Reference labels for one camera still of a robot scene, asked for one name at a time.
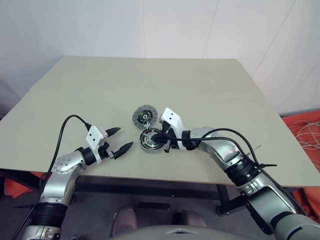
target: white wall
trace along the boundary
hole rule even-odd
[[[320,108],[319,0],[0,0],[0,114],[62,55],[236,58],[279,113]]]

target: round part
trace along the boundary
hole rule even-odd
[[[151,105],[142,105],[134,111],[132,121],[139,129],[149,129],[158,119],[157,110]]]
[[[147,153],[159,153],[164,146],[163,143],[151,140],[151,137],[156,134],[161,134],[161,131],[156,128],[150,128],[144,130],[140,135],[140,145]]]

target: robotic arm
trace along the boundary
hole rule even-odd
[[[108,157],[117,159],[133,145],[133,142],[129,142],[116,152],[109,150],[107,138],[119,130],[120,127],[104,131],[100,127],[91,126],[85,138],[89,147],[80,147],[56,159],[52,175],[35,205],[29,225],[24,230],[23,240],[60,239],[61,226],[78,176],[93,163],[99,164]]]
[[[260,165],[250,160],[235,141],[221,137],[210,127],[185,129],[179,115],[169,108],[163,112],[160,122],[162,134],[151,139],[165,143],[165,152],[170,148],[198,148],[209,154],[246,199],[246,208],[264,233],[274,234],[277,240],[319,239],[319,224],[298,214],[281,186],[272,181]],[[195,140],[212,137],[216,139]]]

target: black cable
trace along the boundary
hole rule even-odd
[[[214,133],[214,132],[219,132],[219,131],[227,131],[227,132],[232,132],[236,135],[238,135],[245,143],[246,145],[248,146],[249,150],[250,150],[250,153],[252,155],[252,158],[254,160],[254,163],[256,164],[256,167],[264,174],[266,175],[267,178],[270,179],[270,181],[284,194],[286,195],[286,197],[291,201],[291,203],[294,205],[294,207],[296,208],[296,211],[300,212],[300,214],[302,215],[307,215],[306,212],[303,210],[303,208],[296,202],[296,200],[289,194],[286,192],[286,190],[276,181],[274,180],[264,169],[263,169],[263,166],[268,166],[267,164],[260,164],[258,162],[258,159],[257,159],[257,156],[255,154],[255,151],[254,149],[252,148],[250,142],[241,134],[239,133],[238,131],[236,130],[233,130],[231,128],[216,128],[216,129],[213,129],[213,130],[210,130],[208,131],[206,134],[204,134],[202,137],[200,138],[176,138],[176,137],[172,137],[172,136],[169,136],[168,134],[164,133],[164,135],[171,139],[171,140],[175,140],[175,141],[187,141],[187,142],[196,142],[196,141],[199,141],[197,144],[196,144],[196,148],[199,146],[200,142],[201,141],[210,141],[210,140],[227,140],[227,141],[230,141],[230,142],[233,142],[236,147],[239,149],[240,153],[242,155],[246,155],[244,153],[244,151],[242,150],[242,148],[240,147],[240,145],[233,139],[231,138],[228,138],[228,137],[206,137],[208,136],[209,134],[211,133]]]
[[[84,121],[81,117],[79,117],[78,115],[70,115],[68,116],[62,123],[62,126],[61,126],[61,129],[60,129],[60,133],[59,133],[59,137],[58,137],[58,141],[56,143],[56,147],[55,147],[55,151],[54,151],[54,154],[53,154],[53,158],[52,158],[52,161],[51,161],[51,164],[50,164],[50,167],[47,171],[47,173],[45,174],[45,178],[43,180],[43,183],[41,184],[41,187],[39,189],[39,192],[38,192],[38,195],[34,201],[34,204],[33,206],[31,207],[30,211],[27,213],[27,215],[24,217],[23,221],[20,223],[20,225],[18,226],[18,228],[16,229],[14,235],[12,236],[11,240],[15,240],[19,234],[19,232],[21,231],[22,227],[25,225],[26,221],[28,220],[28,218],[31,216],[31,214],[33,213],[33,211],[35,210],[35,207],[37,205],[37,203],[39,202],[40,198],[41,198],[41,195],[45,189],[45,186],[47,184],[47,181],[50,177],[50,173],[52,171],[52,168],[55,164],[55,161],[56,161],[56,158],[57,158],[57,155],[58,155],[58,151],[59,151],[59,148],[60,148],[60,143],[61,143],[61,140],[62,140],[62,135],[64,133],[64,129],[65,129],[65,126],[68,122],[69,119],[71,118],[77,118],[79,119],[81,122],[83,122],[83,124],[85,125],[86,129],[89,131],[91,125],[89,123],[87,123],[86,121]]]

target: beige table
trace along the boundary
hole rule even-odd
[[[121,127],[108,141],[114,150],[134,141],[126,155],[107,159],[86,175],[231,184],[204,152],[144,152],[139,144],[141,130],[132,123],[134,110],[143,104],[154,106],[159,115],[171,108],[186,128],[239,131],[253,147],[261,145],[256,151],[261,163],[278,164],[267,171],[284,186],[320,183],[307,155],[234,59],[65,56],[0,122],[0,168],[45,172],[63,120],[78,114],[105,129]],[[84,126],[70,120],[59,155],[86,147],[85,136]]]

